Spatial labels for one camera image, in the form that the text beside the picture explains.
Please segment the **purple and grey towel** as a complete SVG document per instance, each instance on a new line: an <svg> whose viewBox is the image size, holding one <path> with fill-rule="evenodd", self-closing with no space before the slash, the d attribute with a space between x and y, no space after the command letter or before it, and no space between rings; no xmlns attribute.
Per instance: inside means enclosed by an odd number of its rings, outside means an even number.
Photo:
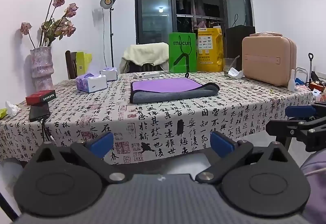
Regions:
<svg viewBox="0 0 326 224"><path fill-rule="evenodd" d="M130 103L146 104L171 102L215 96L220 88L215 83L200 84L189 78L164 78L134 81L130 85Z"/></svg>

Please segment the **pink hard case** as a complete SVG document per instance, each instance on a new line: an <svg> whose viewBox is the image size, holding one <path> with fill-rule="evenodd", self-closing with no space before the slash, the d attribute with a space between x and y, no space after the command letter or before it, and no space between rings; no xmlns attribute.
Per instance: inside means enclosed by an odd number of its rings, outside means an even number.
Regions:
<svg viewBox="0 0 326 224"><path fill-rule="evenodd" d="M242 70L247 78L285 87L296 60L296 44L282 34L258 32L242 41Z"/></svg>

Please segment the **black smartphone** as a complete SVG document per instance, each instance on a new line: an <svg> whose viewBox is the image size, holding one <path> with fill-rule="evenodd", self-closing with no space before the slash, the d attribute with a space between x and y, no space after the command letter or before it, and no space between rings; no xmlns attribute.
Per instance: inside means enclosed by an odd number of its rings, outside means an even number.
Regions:
<svg viewBox="0 0 326 224"><path fill-rule="evenodd" d="M29 121L40 121L50 116L49 104L47 102L32 105L29 111Z"/></svg>

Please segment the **near purple tissue pack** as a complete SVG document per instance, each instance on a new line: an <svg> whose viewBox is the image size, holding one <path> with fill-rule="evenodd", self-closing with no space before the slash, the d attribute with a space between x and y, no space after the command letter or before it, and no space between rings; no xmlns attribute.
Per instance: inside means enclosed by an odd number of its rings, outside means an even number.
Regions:
<svg viewBox="0 0 326 224"><path fill-rule="evenodd" d="M87 93L94 93L108 87L107 79L104 75L86 73L78 76L75 81L77 89Z"/></svg>

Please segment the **purple tissue pack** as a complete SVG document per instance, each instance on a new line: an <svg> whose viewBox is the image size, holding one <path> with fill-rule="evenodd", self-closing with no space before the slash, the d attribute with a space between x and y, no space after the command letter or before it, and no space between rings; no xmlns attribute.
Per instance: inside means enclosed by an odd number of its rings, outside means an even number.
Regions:
<svg viewBox="0 0 326 224"><path fill-rule="evenodd" d="M75 81L77 89L87 93L94 93L108 87L107 79L104 75L86 73L78 76Z"/></svg>
<svg viewBox="0 0 326 224"><path fill-rule="evenodd" d="M118 71L115 67L100 70L100 75L104 75L108 82L116 81L118 79Z"/></svg>

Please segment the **calligraphy print tablecloth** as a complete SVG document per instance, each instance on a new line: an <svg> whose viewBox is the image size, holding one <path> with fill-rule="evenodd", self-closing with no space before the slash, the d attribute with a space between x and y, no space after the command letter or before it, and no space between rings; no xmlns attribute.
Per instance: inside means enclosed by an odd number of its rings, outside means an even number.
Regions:
<svg viewBox="0 0 326 224"><path fill-rule="evenodd" d="M134 105L129 101L131 74L121 74L105 90L84 93L73 80L55 85L45 127L58 146L89 141L108 132L113 149L110 164L129 164L173 157L210 147L210 133L219 131L232 140L263 131L272 120L284 120L285 109L307 105L312 93L294 92L253 81L234 80L220 73L193 73L191 79L215 83L216 96L174 102Z"/></svg>

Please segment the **white crumpled paper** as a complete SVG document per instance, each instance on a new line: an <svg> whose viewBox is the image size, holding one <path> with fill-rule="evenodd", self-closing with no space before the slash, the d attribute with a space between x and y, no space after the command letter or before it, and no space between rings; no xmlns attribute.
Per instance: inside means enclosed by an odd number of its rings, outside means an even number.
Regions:
<svg viewBox="0 0 326 224"><path fill-rule="evenodd" d="M228 71L228 76L233 79L242 79L244 77L243 71L238 71L235 68L231 67Z"/></svg>

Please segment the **far purple tissue pack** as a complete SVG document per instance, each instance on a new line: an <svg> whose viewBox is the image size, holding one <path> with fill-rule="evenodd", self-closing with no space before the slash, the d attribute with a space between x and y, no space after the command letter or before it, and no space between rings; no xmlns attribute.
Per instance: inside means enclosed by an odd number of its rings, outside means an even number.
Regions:
<svg viewBox="0 0 326 224"><path fill-rule="evenodd" d="M116 81L118 79L118 71L115 67L100 70L100 75L104 75L108 82Z"/></svg>

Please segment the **white flat product box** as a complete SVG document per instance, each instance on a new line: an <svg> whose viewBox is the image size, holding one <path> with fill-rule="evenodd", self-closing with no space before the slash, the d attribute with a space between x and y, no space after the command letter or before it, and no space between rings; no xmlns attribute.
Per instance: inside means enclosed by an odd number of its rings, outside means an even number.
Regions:
<svg viewBox="0 0 326 224"><path fill-rule="evenodd" d="M148 79L159 77L159 72L136 72L133 74L134 79Z"/></svg>

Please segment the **crumpled white tissue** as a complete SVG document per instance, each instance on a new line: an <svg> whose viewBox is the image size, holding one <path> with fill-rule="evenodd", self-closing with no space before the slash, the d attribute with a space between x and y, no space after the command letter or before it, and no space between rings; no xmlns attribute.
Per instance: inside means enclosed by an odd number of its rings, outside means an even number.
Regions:
<svg viewBox="0 0 326 224"><path fill-rule="evenodd" d="M15 117L18 114L18 112L21 110L20 107L10 103L9 101L6 101L5 105L7 109L7 115L9 115L10 117Z"/></svg>

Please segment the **dark wooden chair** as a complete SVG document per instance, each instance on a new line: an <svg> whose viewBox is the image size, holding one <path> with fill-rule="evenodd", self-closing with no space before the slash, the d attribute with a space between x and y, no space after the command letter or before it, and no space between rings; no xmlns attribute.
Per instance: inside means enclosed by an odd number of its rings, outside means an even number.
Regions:
<svg viewBox="0 0 326 224"><path fill-rule="evenodd" d="M76 64L76 53L67 50L65 52L66 67L69 79L75 79L77 77L77 64Z"/></svg>

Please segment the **pink speckled ceramic vase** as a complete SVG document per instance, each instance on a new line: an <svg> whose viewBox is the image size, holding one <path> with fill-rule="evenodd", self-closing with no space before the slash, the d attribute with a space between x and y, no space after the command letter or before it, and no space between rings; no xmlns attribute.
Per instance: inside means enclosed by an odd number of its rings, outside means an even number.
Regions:
<svg viewBox="0 0 326 224"><path fill-rule="evenodd" d="M51 46L30 50L32 80L36 91L53 90L54 73Z"/></svg>

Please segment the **yellow printed paper bag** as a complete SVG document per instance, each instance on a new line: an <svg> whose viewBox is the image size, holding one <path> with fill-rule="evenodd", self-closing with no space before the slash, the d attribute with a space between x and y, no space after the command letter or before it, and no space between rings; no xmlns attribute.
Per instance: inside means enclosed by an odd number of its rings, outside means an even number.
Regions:
<svg viewBox="0 0 326 224"><path fill-rule="evenodd" d="M197 43L197 70L222 72L224 48L221 27L199 29Z"/></svg>

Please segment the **green mucun paper bag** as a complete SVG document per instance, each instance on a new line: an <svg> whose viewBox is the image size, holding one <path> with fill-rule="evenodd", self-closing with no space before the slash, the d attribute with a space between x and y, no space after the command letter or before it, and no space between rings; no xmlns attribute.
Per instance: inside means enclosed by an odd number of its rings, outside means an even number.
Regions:
<svg viewBox="0 0 326 224"><path fill-rule="evenodd" d="M169 72L197 71L197 46L194 33L173 32L169 35Z"/></svg>

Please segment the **dark framed balcony door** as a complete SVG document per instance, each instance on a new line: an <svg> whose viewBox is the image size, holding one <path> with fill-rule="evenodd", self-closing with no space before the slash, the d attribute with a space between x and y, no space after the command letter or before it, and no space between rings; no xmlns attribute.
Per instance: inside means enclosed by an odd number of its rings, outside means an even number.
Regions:
<svg viewBox="0 0 326 224"><path fill-rule="evenodd" d="M168 42L172 32L253 24L251 0L135 0L137 44Z"/></svg>

